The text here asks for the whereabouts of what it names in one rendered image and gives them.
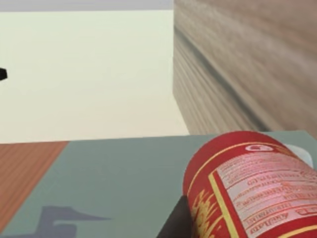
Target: gold stripe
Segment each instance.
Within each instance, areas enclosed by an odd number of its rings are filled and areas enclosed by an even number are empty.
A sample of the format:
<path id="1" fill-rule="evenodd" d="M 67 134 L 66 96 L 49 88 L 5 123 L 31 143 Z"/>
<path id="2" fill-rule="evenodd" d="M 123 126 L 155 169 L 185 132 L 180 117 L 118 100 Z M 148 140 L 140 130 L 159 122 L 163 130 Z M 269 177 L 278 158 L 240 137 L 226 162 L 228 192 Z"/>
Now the gold stripe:
<path id="1" fill-rule="evenodd" d="M 238 236 L 238 232 L 237 232 L 237 230 L 236 230 L 236 228 L 235 228 L 235 226 L 233 224 L 233 221 L 232 221 L 232 218 L 230 216 L 230 213 L 228 211 L 228 208 L 227 208 L 226 204 L 224 203 L 222 195 L 221 195 L 221 193 L 219 191 L 218 185 L 217 185 L 216 181 L 214 180 L 213 173 L 211 173 L 208 176 L 208 178 L 209 178 L 209 181 L 211 183 L 214 195 L 216 196 L 217 202 L 218 202 L 218 204 L 220 206 L 220 210 L 222 212 L 223 218 L 226 221 L 226 224 L 228 226 L 230 237 L 239 237 Z"/>
<path id="2" fill-rule="evenodd" d="M 271 144 L 271 143 L 263 143 L 263 142 L 245 142 L 245 143 L 241 143 L 241 144 L 237 144 L 237 145 L 232 145 L 230 147 L 227 147 L 221 151 L 219 151 L 218 153 L 214 154 L 212 157 L 210 157 L 200 168 L 199 170 L 195 173 L 190 185 L 189 185 L 189 188 L 188 188 L 188 191 L 187 191 L 187 195 L 189 194 L 192 186 L 193 186 L 193 183 L 195 181 L 195 179 L 197 178 L 198 174 L 201 172 L 201 170 L 203 170 L 203 168 L 211 161 L 213 160 L 215 157 L 217 157 L 218 155 L 228 151 L 228 150 L 231 150 L 233 148 L 236 148 L 236 147 L 239 147 L 239 146 L 244 146 L 244 145 L 250 145 L 250 144 L 260 144 L 260 145 L 271 145 L 271 146 L 275 146 L 275 147 L 279 147 L 279 148 L 283 148 L 282 146 L 279 146 L 279 145 L 276 145 L 276 144 Z"/>
<path id="3" fill-rule="evenodd" d="M 317 225 L 303 227 L 303 228 L 288 232 L 286 234 L 283 234 L 283 235 L 279 236 L 278 238 L 290 238 L 290 237 L 298 235 L 300 233 L 308 232 L 308 231 L 312 231 L 312 230 L 317 230 Z"/>

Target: gray strip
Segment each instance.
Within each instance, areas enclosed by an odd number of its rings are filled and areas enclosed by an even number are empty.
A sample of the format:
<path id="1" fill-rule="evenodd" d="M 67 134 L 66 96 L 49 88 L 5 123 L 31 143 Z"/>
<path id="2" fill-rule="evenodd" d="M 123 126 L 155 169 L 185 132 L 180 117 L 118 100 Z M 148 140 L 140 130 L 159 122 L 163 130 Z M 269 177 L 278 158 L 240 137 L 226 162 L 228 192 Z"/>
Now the gray strip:
<path id="1" fill-rule="evenodd" d="M 173 10 L 173 0 L 0 0 L 0 12 L 105 10 Z"/>
<path id="2" fill-rule="evenodd" d="M 253 122 L 257 127 L 258 131 L 271 131 L 269 127 L 254 114 L 251 108 L 242 100 L 240 95 L 235 91 L 235 89 L 226 81 L 225 78 L 210 64 L 206 57 L 190 42 L 190 40 L 179 30 L 174 27 L 174 33 L 186 44 L 188 48 L 192 50 L 196 58 L 205 67 L 208 73 L 221 85 L 231 96 L 232 100 L 235 101 L 240 107 L 241 111 Z"/>

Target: white round object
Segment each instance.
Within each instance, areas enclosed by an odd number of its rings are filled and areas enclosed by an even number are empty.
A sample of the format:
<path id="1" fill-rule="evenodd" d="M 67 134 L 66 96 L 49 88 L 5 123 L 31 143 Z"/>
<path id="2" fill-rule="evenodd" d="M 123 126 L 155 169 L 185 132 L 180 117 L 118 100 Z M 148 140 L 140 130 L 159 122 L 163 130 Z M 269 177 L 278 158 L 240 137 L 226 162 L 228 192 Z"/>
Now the white round object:
<path id="1" fill-rule="evenodd" d="M 307 165 L 310 167 L 314 168 L 313 165 L 313 159 L 310 155 L 310 153 L 296 145 L 289 145 L 289 144 L 284 144 L 288 149 L 290 149 L 295 155 L 297 155 L 302 161 L 304 161 Z"/>

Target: can label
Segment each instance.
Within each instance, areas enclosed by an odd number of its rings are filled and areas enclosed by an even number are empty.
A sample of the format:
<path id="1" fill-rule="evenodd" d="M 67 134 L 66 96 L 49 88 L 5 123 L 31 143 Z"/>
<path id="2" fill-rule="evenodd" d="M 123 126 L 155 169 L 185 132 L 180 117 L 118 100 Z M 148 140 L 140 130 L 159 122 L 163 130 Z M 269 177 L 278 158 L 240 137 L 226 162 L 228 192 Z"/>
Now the can label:
<path id="1" fill-rule="evenodd" d="M 234 133 L 252 135 L 253 142 L 231 140 L 221 149 L 216 138 L 217 145 L 204 146 L 186 170 L 194 237 L 317 237 L 316 171 L 266 135 Z M 213 155 L 203 159 L 208 148 Z"/>

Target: wooden plank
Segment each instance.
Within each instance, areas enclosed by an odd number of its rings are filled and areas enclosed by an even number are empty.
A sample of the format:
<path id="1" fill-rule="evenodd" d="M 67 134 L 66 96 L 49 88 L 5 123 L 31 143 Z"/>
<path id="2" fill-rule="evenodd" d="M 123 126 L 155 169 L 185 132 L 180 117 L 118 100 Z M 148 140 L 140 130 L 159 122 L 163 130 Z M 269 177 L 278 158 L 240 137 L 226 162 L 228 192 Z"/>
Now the wooden plank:
<path id="1" fill-rule="evenodd" d="M 173 90 L 190 133 L 317 136 L 315 9 L 314 0 L 176 0 Z"/>
<path id="2" fill-rule="evenodd" d="M 0 144 L 0 233 L 67 144 Z"/>

